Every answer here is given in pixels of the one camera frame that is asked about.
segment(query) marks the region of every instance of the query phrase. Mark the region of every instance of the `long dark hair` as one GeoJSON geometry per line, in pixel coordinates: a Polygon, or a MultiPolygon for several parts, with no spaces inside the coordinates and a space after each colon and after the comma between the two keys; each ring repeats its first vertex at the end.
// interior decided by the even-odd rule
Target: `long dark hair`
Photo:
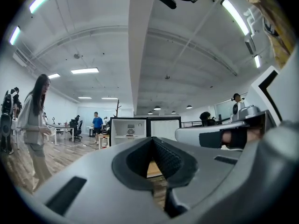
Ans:
{"type": "Polygon", "coordinates": [[[43,104],[45,102],[46,95],[42,94],[43,86],[50,80],[45,74],[41,74],[37,80],[33,90],[27,95],[32,95],[33,98],[33,114],[38,116],[40,112],[43,112],[43,104]]]}

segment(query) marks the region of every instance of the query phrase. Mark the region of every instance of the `ceiling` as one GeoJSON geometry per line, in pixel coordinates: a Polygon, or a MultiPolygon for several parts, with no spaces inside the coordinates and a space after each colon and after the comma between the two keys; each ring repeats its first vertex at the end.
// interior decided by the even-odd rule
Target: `ceiling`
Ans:
{"type": "Polygon", "coordinates": [[[52,79],[51,86],[64,95],[76,101],[92,97],[92,102],[118,97],[124,106],[132,106],[129,4],[130,0],[47,0],[31,14],[29,0],[12,24],[21,28],[15,47],[31,61],[35,75],[58,73],[61,77],[52,79]],[[100,72],[71,73],[94,67],[100,72]]]}
{"type": "MultiPolygon", "coordinates": [[[[183,112],[187,105],[210,105],[203,95],[221,101],[223,87],[250,81],[273,60],[262,20],[254,25],[262,64],[257,69],[243,33],[220,1],[176,0],[171,10],[158,0],[47,0],[31,14],[28,0],[8,34],[20,26],[12,49],[27,57],[34,76],[60,74],[51,86],[75,102],[80,96],[95,103],[111,96],[138,115],[156,105],[165,114],[183,112]],[[94,67],[100,72],[71,73],[94,67]]],[[[243,13],[251,5],[230,1],[246,21],[243,13]]]]}
{"type": "MultiPolygon", "coordinates": [[[[246,21],[243,13],[251,4],[246,0],[229,1],[246,21]]],[[[207,93],[217,93],[227,81],[240,77],[246,82],[260,72],[242,31],[221,0],[176,3],[177,8],[171,10],[161,1],[154,1],[141,66],[138,115],[153,111],[156,105],[165,114],[184,112],[187,105],[210,105],[203,99],[207,93]]],[[[253,41],[264,69],[273,54],[261,19],[254,28],[253,41]]]]}

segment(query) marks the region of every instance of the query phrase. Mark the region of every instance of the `blue shirt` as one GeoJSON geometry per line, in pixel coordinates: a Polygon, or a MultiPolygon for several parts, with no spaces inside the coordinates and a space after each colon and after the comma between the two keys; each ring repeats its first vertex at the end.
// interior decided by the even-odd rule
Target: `blue shirt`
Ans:
{"type": "Polygon", "coordinates": [[[95,117],[93,119],[93,124],[94,124],[95,128],[102,128],[102,124],[103,124],[102,118],[101,117],[97,117],[97,118],[95,117]]]}

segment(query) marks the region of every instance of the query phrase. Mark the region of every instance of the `beige pants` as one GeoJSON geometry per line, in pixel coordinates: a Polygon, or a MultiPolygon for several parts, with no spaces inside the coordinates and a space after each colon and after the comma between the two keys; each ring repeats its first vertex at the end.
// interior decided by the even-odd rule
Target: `beige pants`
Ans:
{"type": "Polygon", "coordinates": [[[49,179],[52,174],[50,173],[48,166],[46,164],[45,157],[40,157],[36,155],[36,152],[28,145],[29,154],[33,162],[33,192],[35,192],[47,179],[49,179]]]}

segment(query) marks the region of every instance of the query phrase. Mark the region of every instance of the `railing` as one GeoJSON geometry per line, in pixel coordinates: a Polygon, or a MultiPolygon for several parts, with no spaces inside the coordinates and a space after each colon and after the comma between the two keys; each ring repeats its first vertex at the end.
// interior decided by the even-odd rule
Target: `railing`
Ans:
{"type": "MultiPolygon", "coordinates": [[[[227,124],[229,123],[230,118],[222,119],[216,121],[217,125],[227,124]]],[[[191,128],[191,127],[202,127],[201,121],[190,121],[190,122],[182,122],[182,128],[191,128]]]]}
{"type": "Polygon", "coordinates": [[[201,121],[193,121],[193,122],[182,122],[182,128],[190,128],[190,127],[201,127],[201,121]]]}

